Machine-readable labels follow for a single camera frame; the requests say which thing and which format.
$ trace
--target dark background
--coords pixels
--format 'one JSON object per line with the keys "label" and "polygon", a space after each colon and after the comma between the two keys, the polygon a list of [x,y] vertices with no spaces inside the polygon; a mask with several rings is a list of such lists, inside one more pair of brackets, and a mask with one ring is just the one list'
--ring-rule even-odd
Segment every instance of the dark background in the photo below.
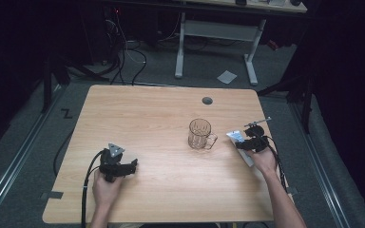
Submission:
{"label": "dark background", "polygon": [[[271,19],[261,43],[299,45],[282,81],[312,77],[324,121],[365,199],[365,1],[304,1],[316,20]],[[125,33],[155,46],[178,14],[121,9]],[[0,137],[42,80],[44,61],[59,52],[80,65],[108,60],[102,7],[0,0]],[[287,90],[303,83],[286,87]]]}

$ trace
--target small white object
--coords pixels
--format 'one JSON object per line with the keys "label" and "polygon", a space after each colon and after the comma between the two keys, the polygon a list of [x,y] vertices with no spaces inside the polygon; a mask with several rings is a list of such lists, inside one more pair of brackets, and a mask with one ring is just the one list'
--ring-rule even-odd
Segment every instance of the small white object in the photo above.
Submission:
{"label": "small white object", "polygon": [[[235,147],[236,147],[236,142],[241,142],[241,143],[244,142],[244,138],[242,137],[242,135],[238,130],[229,132],[226,135],[230,138]],[[247,153],[245,153],[245,150],[243,149],[237,149],[237,150],[239,151],[240,155],[242,156],[242,158],[244,159],[244,161],[247,163],[248,166],[251,167],[254,165],[253,160],[249,155],[247,155]]]}
{"label": "small white object", "polygon": [[229,72],[228,70],[224,71],[221,76],[218,77],[218,80],[223,82],[224,84],[231,83],[235,78],[237,78],[237,75],[234,73]]}

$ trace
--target metal bar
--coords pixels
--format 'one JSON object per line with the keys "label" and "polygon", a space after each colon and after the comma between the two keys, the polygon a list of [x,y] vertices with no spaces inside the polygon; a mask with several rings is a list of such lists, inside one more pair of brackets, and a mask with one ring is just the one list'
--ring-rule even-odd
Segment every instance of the metal bar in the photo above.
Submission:
{"label": "metal bar", "polygon": [[60,88],[58,85],[54,92],[54,100],[52,106],[47,110],[47,112],[41,113],[39,118],[37,119],[36,123],[32,127],[31,131],[26,136],[25,141],[23,142],[20,149],[17,151],[16,156],[14,157],[13,161],[11,162],[9,168],[5,172],[4,176],[0,180],[0,205],[2,201],[5,199],[6,194],[10,190],[11,186],[13,185],[14,181],[17,178],[20,170],[22,169],[24,163],[26,162],[31,149],[33,147],[34,140],[36,139],[38,133],[41,131],[41,128],[44,125],[49,113],[51,112],[54,104],[59,100],[59,98],[64,94],[64,88]]}
{"label": "metal bar", "polygon": [[331,210],[333,218],[336,222],[337,227],[351,227],[349,225],[349,221],[346,217],[345,212],[342,210],[342,206],[340,204],[339,198],[337,197],[336,190],[334,189],[331,181],[328,178],[327,173],[325,172],[324,166],[322,165],[316,147],[314,146],[313,140],[309,134],[306,134],[302,124],[301,124],[301,114],[298,110],[296,104],[289,103],[289,108],[292,111],[295,119],[297,119],[296,124],[298,129],[302,132],[303,140],[306,142],[309,158],[311,164],[316,172],[316,177],[321,187],[321,191],[324,194],[325,200],[327,201],[328,207]]}

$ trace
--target paper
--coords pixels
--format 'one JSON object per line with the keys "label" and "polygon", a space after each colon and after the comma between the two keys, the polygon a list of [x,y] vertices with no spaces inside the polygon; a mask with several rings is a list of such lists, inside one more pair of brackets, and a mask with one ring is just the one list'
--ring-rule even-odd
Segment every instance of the paper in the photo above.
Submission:
{"label": "paper", "polygon": [[236,74],[231,73],[229,71],[224,71],[221,76],[218,77],[219,81],[223,82],[224,84],[231,83],[237,77]]}

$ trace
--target hand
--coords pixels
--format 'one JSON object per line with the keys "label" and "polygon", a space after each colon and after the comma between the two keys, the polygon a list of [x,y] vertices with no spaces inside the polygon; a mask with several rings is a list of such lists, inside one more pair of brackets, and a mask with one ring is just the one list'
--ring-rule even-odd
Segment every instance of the hand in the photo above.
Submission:
{"label": "hand", "polygon": [[93,195],[96,201],[96,207],[111,207],[112,203],[117,199],[120,193],[122,177],[116,178],[114,182],[105,180],[105,175],[96,170],[94,172]]}
{"label": "hand", "polygon": [[255,166],[262,173],[262,175],[266,175],[269,173],[277,173],[277,161],[275,160],[275,156],[269,147],[261,150],[260,152],[254,152],[252,150],[248,150],[247,154],[253,160]]}

